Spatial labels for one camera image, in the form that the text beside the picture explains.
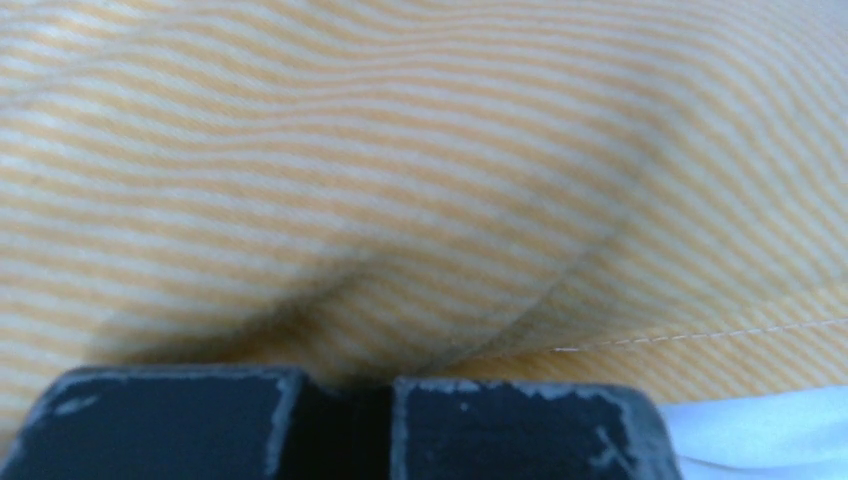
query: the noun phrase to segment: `striped fabric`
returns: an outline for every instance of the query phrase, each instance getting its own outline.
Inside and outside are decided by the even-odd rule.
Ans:
[[[2,0],[0,452],[83,363],[848,383],[846,170],[842,0]]]

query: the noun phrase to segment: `seam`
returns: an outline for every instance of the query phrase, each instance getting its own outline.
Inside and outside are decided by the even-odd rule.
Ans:
[[[684,335],[669,335],[662,337],[643,337],[643,338],[633,338],[627,340],[611,340],[607,342],[599,342],[592,343],[582,346],[576,347],[559,347],[554,348],[554,352],[585,352],[588,350],[599,350],[604,347],[615,347],[622,345],[634,345],[641,343],[660,343],[660,342],[670,342],[675,340],[698,340],[704,338],[723,338],[723,337],[737,337],[740,335],[759,335],[765,333],[774,333],[774,332],[785,332],[788,330],[798,330],[802,328],[813,328],[813,327],[826,327],[829,325],[840,325],[848,323],[848,318],[838,318],[834,320],[826,320],[823,322],[805,322],[805,323],[792,323],[789,325],[779,325],[775,327],[766,327],[766,328],[749,328],[745,330],[734,330],[731,332],[715,332],[715,333],[691,333]]]

